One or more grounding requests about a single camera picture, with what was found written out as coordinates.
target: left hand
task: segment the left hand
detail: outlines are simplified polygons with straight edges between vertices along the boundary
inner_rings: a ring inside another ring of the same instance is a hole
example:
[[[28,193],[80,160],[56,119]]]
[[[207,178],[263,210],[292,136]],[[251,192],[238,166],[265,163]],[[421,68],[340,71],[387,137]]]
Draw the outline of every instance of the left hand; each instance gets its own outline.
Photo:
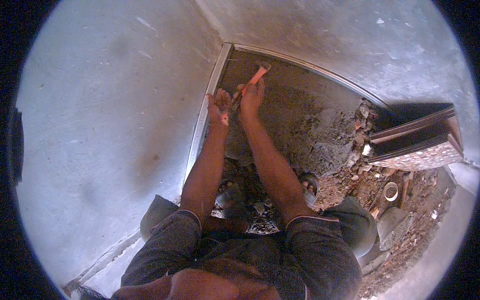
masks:
[[[210,126],[228,129],[228,126],[222,123],[221,115],[228,111],[232,106],[230,94],[219,88],[216,95],[205,95],[208,99],[208,115],[210,117]]]

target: right hand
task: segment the right hand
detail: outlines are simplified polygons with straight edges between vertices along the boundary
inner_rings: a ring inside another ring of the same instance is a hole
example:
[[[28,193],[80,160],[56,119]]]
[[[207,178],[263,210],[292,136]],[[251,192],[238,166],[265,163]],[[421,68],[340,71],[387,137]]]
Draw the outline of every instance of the right hand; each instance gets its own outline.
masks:
[[[258,80],[258,86],[247,84],[247,92],[240,101],[240,121],[251,120],[257,117],[260,104],[264,99],[265,81],[263,78]]]

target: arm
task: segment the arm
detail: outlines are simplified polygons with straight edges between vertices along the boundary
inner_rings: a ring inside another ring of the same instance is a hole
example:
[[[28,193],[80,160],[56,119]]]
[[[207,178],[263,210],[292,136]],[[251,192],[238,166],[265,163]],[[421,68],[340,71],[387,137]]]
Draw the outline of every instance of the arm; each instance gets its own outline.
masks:
[[[180,209],[196,214],[202,224],[212,213],[223,170],[228,127],[221,122],[220,107],[227,109],[230,105],[230,96],[222,89],[215,98],[209,94],[205,96],[208,98],[210,127],[202,151],[183,186],[180,203]]]
[[[258,118],[257,110],[264,96],[264,88],[263,78],[259,80],[258,89],[253,84],[247,87],[247,93],[240,103],[240,120],[247,133],[258,175],[283,221],[287,223],[297,216],[312,215],[313,211],[303,200],[303,190],[297,176],[275,149]]]

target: concrete wall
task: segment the concrete wall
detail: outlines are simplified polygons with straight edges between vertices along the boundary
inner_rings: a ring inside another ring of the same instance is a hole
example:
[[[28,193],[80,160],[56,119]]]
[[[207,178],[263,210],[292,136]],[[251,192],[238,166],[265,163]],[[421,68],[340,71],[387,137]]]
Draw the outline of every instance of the concrete wall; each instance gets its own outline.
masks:
[[[58,4],[24,66],[29,239],[57,284],[179,195],[221,42],[193,1]]]
[[[454,103],[465,156],[480,162],[473,82],[455,37],[430,1],[196,1],[226,42],[316,64],[391,106]]]

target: hammer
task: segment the hammer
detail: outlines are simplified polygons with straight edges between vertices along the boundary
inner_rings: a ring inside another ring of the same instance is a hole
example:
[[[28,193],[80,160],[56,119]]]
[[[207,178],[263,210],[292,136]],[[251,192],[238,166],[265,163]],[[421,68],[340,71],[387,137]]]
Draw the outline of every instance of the hammer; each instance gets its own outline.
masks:
[[[260,68],[258,69],[257,73],[255,73],[255,75],[252,77],[252,79],[250,79],[250,81],[248,81],[249,84],[257,84],[258,80],[272,68],[272,65],[269,64],[268,62],[265,62],[265,61],[256,61],[255,63],[258,64],[260,66]],[[247,85],[248,84],[246,84],[241,90],[241,95],[242,96],[244,96],[247,93]],[[224,125],[228,126],[228,114],[231,115],[238,110],[238,108],[240,106],[240,101],[241,101],[241,97],[236,99],[234,101],[234,103],[232,104],[232,107],[222,114],[222,123]]]

